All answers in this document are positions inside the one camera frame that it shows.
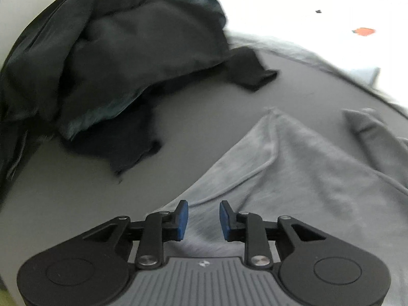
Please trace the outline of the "white carrot-print storage bag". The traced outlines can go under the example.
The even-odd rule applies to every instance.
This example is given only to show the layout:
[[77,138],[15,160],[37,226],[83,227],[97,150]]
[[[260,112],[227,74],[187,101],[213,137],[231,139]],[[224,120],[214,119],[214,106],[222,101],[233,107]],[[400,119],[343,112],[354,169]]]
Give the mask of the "white carrot-print storage bag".
[[407,0],[219,0],[227,29],[299,48],[407,106]]

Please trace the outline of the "grey sweat garment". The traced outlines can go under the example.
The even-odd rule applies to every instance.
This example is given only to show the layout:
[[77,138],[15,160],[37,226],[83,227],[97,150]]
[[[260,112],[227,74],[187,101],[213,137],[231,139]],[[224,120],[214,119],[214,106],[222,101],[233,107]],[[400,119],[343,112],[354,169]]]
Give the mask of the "grey sweat garment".
[[224,240],[219,205],[265,220],[290,215],[381,258],[391,272],[386,305],[407,304],[407,140],[372,110],[344,110],[361,163],[296,119],[272,109],[181,198],[189,219],[168,256],[240,256]]

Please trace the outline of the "black garment pile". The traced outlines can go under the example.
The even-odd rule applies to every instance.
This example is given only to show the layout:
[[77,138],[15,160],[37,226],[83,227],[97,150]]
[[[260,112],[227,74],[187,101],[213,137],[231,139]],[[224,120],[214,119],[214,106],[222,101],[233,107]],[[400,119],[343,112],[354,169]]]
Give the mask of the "black garment pile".
[[216,74],[251,92],[275,80],[225,23],[217,0],[53,2],[1,69],[1,191],[46,138],[121,175],[160,150],[157,99]]

